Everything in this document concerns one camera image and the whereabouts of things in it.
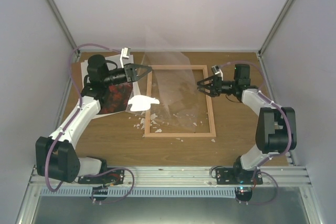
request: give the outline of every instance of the white debris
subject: white debris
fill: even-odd
[[[154,114],[151,114],[151,120],[154,120],[155,118],[157,118],[157,115]]]

